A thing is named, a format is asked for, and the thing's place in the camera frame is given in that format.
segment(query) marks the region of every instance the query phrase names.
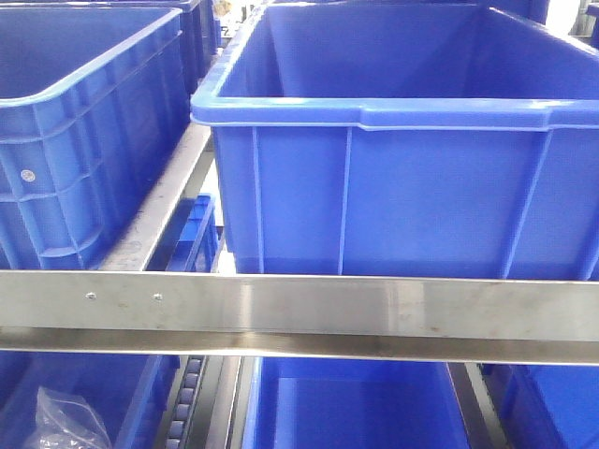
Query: metal rack frame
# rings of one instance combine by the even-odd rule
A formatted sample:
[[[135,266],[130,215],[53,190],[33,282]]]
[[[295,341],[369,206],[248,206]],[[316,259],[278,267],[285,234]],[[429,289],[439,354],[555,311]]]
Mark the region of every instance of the metal rack frame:
[[[191,125],[102,270],[0,271],[0,349],[211,355],[186,433],[211,448],[241,444],[247,356],[599,365],[595,282],[152,272],[212,160]],[[492,447],[469,373],[450,367],[473,447]]]

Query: plastic storage bin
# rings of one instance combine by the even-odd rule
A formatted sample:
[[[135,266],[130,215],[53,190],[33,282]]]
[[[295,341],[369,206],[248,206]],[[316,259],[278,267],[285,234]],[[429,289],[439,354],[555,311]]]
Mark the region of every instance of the plastic storage bin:
[[[2,7],[175,7],[181,10],[181,56],[185,87],[191,95],[196,91],[197,80],[203,78],[210,68],[214,49],[212,30],[212,0],[110,0],[88,2],[68,0],[0,0]],[[210,11],[210,18],[204,20],[202,11]]]
[[[200,195],[183,228],[167,271],[208,273],[218,249],[214,198]]]
[[[264,358],[243,449],[469,448],[447,364]]]
[[[275,0],[275,3],[289,3],[290,0]],[[308,0],[309,3],[332,3],[343,0]],[[496,7],[501,11],[518,14],[535,22],[545,23],[549,0],[361,0],[364,3],[476,3],[486,7]]]
[[[188,123],[180,11],[0,7],[0,268],[93,268]]]
[[[258,8],[192,97],[238,271],[598,279],[598,71],[476,5]]]
[[[587,8],[587,14],[595,18],[599,17],[599,3],[591,3]],[[595,19],[595,25],[592,28],[591,45],[599,48],[599,21]]]
[[[489,391],[515,449],[599,446],[597,367],[493,366],[486,374],[487,385],[501,385]]]
[[[80,395],[102,417],[113,449],[148,449],[179,357],[0,353],[0,447],[21,448],[36,427],[37,389]]]

